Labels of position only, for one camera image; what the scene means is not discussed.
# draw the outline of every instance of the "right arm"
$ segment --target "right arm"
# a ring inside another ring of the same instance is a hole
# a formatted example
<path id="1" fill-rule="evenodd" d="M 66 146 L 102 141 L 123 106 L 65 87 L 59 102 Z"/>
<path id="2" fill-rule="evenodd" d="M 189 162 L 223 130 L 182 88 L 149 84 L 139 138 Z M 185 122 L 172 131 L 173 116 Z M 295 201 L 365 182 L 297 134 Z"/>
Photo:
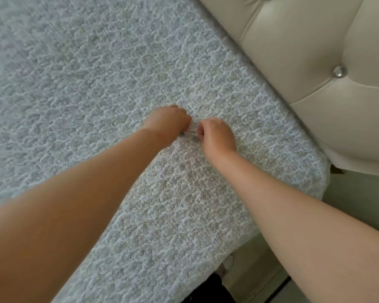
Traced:
<path id="1" fill-rule="evenodd" d="M 379 302 L 379 231 L 247 162 L 223 121 L 203 120 L 198 134 L 209 162 L 312 302 Z"/>

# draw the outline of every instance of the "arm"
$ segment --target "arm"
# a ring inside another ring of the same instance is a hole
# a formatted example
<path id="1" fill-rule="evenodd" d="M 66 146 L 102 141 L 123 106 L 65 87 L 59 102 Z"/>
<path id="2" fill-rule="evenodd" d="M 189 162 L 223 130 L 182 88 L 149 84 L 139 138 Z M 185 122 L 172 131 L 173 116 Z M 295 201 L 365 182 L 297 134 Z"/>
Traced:
<path id="1" fill-rule="evenodd" d="M 133 183 L 191 117 L 176 105 L 99 155 L 0 207 L 0 302 L 49 302 L 94 246 Z"/>
<path id="2" fill-rule="evenodd" d="M 208 160 L 312 302 L 379 302 L 377 230 L 254 167 L 239 156 L 224 122 L 203 120 L 198 134 Z"/>

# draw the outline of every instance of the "right hand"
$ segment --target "right hand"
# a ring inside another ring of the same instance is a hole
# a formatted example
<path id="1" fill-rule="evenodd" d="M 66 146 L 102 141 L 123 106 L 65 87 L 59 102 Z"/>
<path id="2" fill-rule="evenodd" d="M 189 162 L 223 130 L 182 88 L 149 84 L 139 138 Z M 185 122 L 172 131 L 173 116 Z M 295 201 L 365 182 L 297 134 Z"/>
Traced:
<path id="1" fill-rule="evenodd" d="M 232 129 L 220 119 L 201 120 L 197 134 L 207 160 L 215 167 L 222 157 L 237 153 Z"/>

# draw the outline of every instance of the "left hand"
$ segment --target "left hand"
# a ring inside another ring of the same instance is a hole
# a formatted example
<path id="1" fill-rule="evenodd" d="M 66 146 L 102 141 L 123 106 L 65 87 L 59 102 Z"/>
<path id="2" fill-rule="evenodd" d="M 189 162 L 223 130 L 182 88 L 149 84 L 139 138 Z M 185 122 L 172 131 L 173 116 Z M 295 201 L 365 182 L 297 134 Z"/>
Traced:
<path id="1" fill-rule="evenodd" d="M 156 133 L 163 148 L 168 147 L 181 132 L 190 127 L 192 117 L 177 105 L 164 106 L 152 111 L 141 129 Z"/>

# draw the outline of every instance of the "upholstered headboard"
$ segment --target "upholstered headboard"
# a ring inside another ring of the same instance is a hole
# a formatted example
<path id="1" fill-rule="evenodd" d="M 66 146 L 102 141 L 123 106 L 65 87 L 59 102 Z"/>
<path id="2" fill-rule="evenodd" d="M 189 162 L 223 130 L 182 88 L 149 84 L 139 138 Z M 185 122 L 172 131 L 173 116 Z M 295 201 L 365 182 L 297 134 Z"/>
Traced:
<path id="1" fill-rule="evenodd" d="M 339 168 L 379 175 L 379 0 L 201 0 Z"/>

